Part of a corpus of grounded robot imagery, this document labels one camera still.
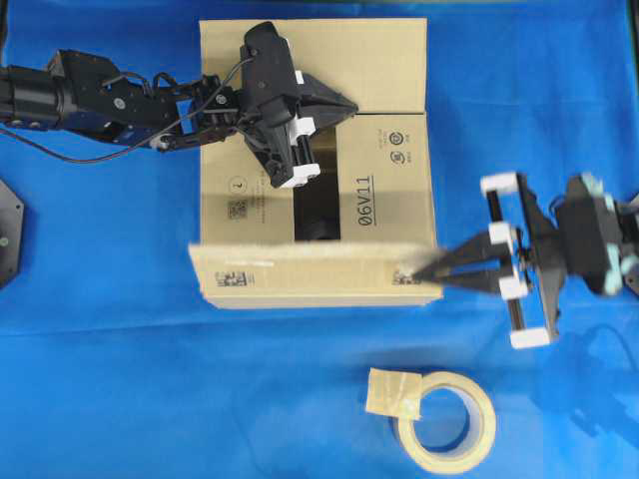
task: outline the cardboard box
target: cardboard box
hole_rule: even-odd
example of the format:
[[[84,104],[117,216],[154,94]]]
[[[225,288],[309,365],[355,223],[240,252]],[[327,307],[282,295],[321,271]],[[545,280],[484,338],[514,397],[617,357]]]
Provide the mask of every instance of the cardboard box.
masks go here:
[[[201,23],[203,67],[226,72],[261,20]],[[424,19],[274,21],[296,68],[359,114],[313,138],[322,174],[275,190],[240,135],[202,148],[201,243],[189,248],[219,307],[426,304],[441,288],[402,265],[436,251],[427,147]],[[340,240],[296,241],[313,215]]]

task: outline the black mounting plate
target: black mounting plate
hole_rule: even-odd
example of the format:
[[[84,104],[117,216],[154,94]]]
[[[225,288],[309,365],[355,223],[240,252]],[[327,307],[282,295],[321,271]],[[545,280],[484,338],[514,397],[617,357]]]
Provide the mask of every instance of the black mounting plate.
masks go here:
[[[18,273],[24,204],[0,181],[0,288]]]

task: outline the printed logo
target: printed logo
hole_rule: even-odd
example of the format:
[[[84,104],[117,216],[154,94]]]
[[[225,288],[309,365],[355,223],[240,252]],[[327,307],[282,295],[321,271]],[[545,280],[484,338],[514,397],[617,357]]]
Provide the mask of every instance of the printed logo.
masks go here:
[[[229,180],[229,193],[239,195],[247,190],[247,179],[244,177],[232,177]]]
[[[406,156],[402,152],[390,152],[390,160],[396,165],[403,165],[406,163]]]
[[[392,132],[388,135],[388,140],[394,145],[401,145],[403,143],[403,134],[400,132]]]

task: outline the robotic arm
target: robotic arm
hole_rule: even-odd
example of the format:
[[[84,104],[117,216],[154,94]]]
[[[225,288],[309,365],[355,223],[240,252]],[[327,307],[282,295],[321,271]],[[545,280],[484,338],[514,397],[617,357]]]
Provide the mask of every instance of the robotic arm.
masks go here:
[[[320,173],[311,136],[354,115],[357,105],[296,71],[287,40],[271,22],[247,32],[240,53],[241,61],[225,80],[205,75],[185,85],[166,73],[150,84],[107,58],[70,50],[59,51],[44,71],[0,68],[0,121],[5,125],[67,130],[128,148],[74,160],[6,130],[0,133],[72,163],[111,160],[140,147],[171,152],[240,133],[275,188],[305,185]],[[234,91],[228,83],[240,68],[242,89]],[[160,86],[161,81],[167,85]],[[180,118],[178,103],[183,101],[191,106]],[[184,120],[191,121],[191,132],[183,129]]]
[[[481,180],[488,201],[488,230],[472,237],[413,278],[499,294],[507,302],[513,347],[549,344],[557,335],[558,300],[567,275],[581,276],[592,292],[611,296],[625,284],[639,294],[639,206],[617,202],[591,175],[573,177],[553,202],[556,224],[546,217],[526,177],[507,173]],[[503,220],[499,197],[519,193],[530,245],[523,231]],[[498,261],[499,267],[468,270]],[[545,327],[526,327],[519,299],[533,288],[534,271]]]

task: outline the black cable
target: black cable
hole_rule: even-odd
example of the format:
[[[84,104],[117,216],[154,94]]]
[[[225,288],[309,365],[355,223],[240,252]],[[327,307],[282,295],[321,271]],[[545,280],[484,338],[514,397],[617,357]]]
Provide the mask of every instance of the black cable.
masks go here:
[[[135,72],[120,72],[120,75],[102,82],[102,88],[107,88],[113,85],[114,83],[118,83],[119,81],[124,80],[125,78],[136,78],[140,80],[142,82],[143,93],[147,97],[150,97],[152,95],[153,90],[151,90],[151,84],[149,84],[149,81],[146,78],[144,78],[142,75],[139,75]]]
[[[635,61],[635,82],[639,82],[639,0],[628,0],[632,56]]]
[[[626,353],[626,357],[628,358],[628,363],[630,364],[630,367],[632,368],[633,371],[639,370],[639,368],[637,367],[637,361],[635,361],[635,357],[632,354],[632,350],[628,346],[628,343],[626,342],[624,337],[621,335],[621,333],[609,324],[599,324],[597,326],[594,326],[588,332],[586,332],[585,336],[590,336],[588,338],[588,346],[592,343],[592,341],[594,341],[595,336],[597,335],[597,332],[602,329],[605,329],[611,332],[619,340],[619,344],[621,345],[621,348]]]
[[[74,163],[74,164],[94,164],[94,163],[101,163],[101,162],[107,162],[109,160],[114,160],[116,158],[122,157],[124,155],[127,155],[128,153],[133,152],[134,150],[137,150],[143,146],[145,146],[147,143],[155,140],[158,137],[161,137],[163,135],[166,135],[167,133],[171,132],[171,130],[173,130],[176,126],[180,125],[184,120],[189,120],[193,117],[195,117],[196,115],[199,115],[200,113],[202,113],[203,111],[205,111],[207,109],[207,107],[215,100],[216,96],[218,96],[218,94],[222,91],[222,89],[224,87],[227,86],[227,84],[233,79],[233,77],[236,75],[236,73],[238,73],[238,70],[240,70],[240,67],[242,67],[244,64],[249,63],[253,61],[253,57],[250,58],[245,58],[244,60],[239,61],[238,63],[235,64],[235,66],[231,69],[231,71],[229,72],[229,74],[227,75],[227,78],[224,79],[224,81],[220,84],[220,86],[218,88],[216,88],[216,90],[211,94],[211,96],[207,99],[206,102],[204,102],[199,108],[197,108],[196,110],[194,110],[193,112],[189,113],[188,115],[186,115],[185,117],[181,117],[178,120],[176,120],[175,122],[173,122],[171,125],[165,127],[164,129],[162,129],[160,132],[155,133],[153,135],[151,135],[150,137],[138,142],[137,144],[129,147],[129,148],[125,148],[124,150],[121,150],[119,152],[116,153],[112,153],[110,155],[105,155],[103,157],[97,157],[97,158],[92,158],[89,160],[77,160],[75,158],[70,158],[67,157],[65,155],[61,155],[59,153],[56,153],[52,150],[49,150],[46,147],[43,147],[42,145],[33,142],[25,137],[22,137],[20,135],[17,135],[13,132],[10,132],[9,130],[5,130],[3,128],[0,128],[0,135],[5,135],[7,137],[10,137],[14,140],[17,140],[18,142],[24,143],[25,145],[28,145],[30,147],[33,147],[37,150],[40,150],[41,152],[57,158],[58,160],[62,160],[63,162],[67,162],[67,163]]]
[[[237,113],[240,109],[238,108],[214,108],[213,110],[205,110],[202,113],[206,114],[214,114],[214,113]]]
[[[9,35],[9,0],[0,0],[0,65],[2,65],[2,57],[4,45],[7,43]]]
[[[165,82],[167,82],[167,84],[169,84],[169,86],[171,86],[173,88],[176,88],[176,87],[179,86],[178,82],[176,82],[176,79],[173,78],[171,75],[169,75],[166,72],[160,72],[155,77],[153,77],[153,91],[154,92],[160,86],[160,80],[164,80]]]
[[[550,202],[550,205],[548,205],[548,211],[550,212],[553,218],[555,218],[555,210],[557,206],[559,205],[559,203],[563,202],[565,199],[566,197],[564,195],[559,195],[555,197],[552,200],[552,202]]]

